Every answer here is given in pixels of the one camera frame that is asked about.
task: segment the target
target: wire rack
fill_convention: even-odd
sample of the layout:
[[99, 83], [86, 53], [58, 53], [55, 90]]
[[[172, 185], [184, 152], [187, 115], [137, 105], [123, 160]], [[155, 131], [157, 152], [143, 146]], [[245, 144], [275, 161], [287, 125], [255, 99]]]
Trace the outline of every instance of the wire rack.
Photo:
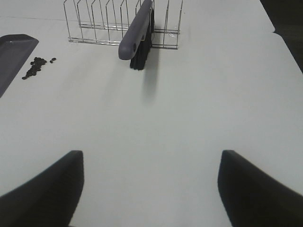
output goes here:
[[[119, 46], [143, 0], [65, 0], [70, 42]], [[178, 49], [183, 0], [155, 3], [152, 48]]]

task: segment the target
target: gray brush handle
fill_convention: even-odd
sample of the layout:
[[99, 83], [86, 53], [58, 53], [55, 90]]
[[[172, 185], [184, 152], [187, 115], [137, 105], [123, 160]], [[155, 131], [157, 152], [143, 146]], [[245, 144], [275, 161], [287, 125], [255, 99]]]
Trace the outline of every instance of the gray brush handle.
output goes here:
[[119, 45], [118, 52], [120, 59], [131, 60], [136, 55], [140, 41], [145, 39], [147, 27], [150, 22], [151, 7], [152, 0], [145, 0], [141, 5]]

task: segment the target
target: brush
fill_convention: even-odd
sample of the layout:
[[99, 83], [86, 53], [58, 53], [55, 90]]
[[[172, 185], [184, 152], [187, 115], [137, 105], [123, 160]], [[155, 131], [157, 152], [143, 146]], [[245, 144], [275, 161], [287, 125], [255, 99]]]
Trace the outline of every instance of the brush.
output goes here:
[[143, 70], [152, 47], [154, 10], [152, 0], [145, 0], [119, 45], [119, 58], [131, 60], [130, 68]]

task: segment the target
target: black bristles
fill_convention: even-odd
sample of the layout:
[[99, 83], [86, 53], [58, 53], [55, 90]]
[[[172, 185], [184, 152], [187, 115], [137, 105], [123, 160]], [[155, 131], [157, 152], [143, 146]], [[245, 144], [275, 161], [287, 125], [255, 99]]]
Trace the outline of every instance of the black bristles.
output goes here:
[[152, 33], [154, 30], [154, 11], [151, 13], [151, 20], [148, 25], [145, 40], [140, 42], [136, 55], [131, 59], [130, 68], [134, 70], [143, 70], [147, 55], [152, 47]]

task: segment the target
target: white tabletop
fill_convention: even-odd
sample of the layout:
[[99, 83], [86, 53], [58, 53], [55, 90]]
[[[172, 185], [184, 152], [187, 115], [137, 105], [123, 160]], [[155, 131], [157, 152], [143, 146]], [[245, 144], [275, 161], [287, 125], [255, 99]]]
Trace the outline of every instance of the white tabletop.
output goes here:
[[[0, 0], [0, 36], [40, 43], [0, 99], [0, 194], [84, 152], [77, 227], [231, 226], [217, 189], [234, 149], [303, 194], [303, 75], [255, 0], [186, 0], [178, 51], [134, 71], [67, 39], [61, 0]], [[34, 57], [54, 64], [22, 80]]]

